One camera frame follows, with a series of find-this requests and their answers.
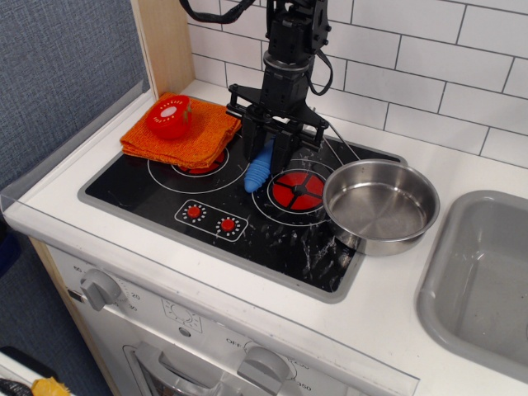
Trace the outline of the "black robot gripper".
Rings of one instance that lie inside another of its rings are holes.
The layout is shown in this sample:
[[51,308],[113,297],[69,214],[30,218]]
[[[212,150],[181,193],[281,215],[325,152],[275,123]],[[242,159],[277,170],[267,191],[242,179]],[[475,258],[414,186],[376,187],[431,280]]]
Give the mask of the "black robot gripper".
[[229,86],[231,99],[228,113],[242,121],[243,154],[252,162],[263,149],[267,134],[275,135],[271,155],[271,174],[281,172],[299,147],[318,151],[325,121],[306,104],[312,92],[317,92],[311,81],[312,65],[302,68],[277,68],[268,65],[260,88],[239,84]]

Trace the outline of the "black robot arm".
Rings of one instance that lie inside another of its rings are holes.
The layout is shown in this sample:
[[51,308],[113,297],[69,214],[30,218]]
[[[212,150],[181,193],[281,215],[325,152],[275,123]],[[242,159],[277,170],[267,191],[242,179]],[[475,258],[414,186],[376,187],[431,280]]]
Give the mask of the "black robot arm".
[[326,1],[268,1],[263,55],[265,72],[260,89],[233,84],[228,113],[242,121],[243,152],[252,162],[264,147],[269,134],[275,136],[271,173],[281,172],[301,146],[318,151],[325,121],[306,104],[309,92],[322,96],[333,77],[320,92],[312,82],[314,60],[330,62],[322,52],[328,44]]

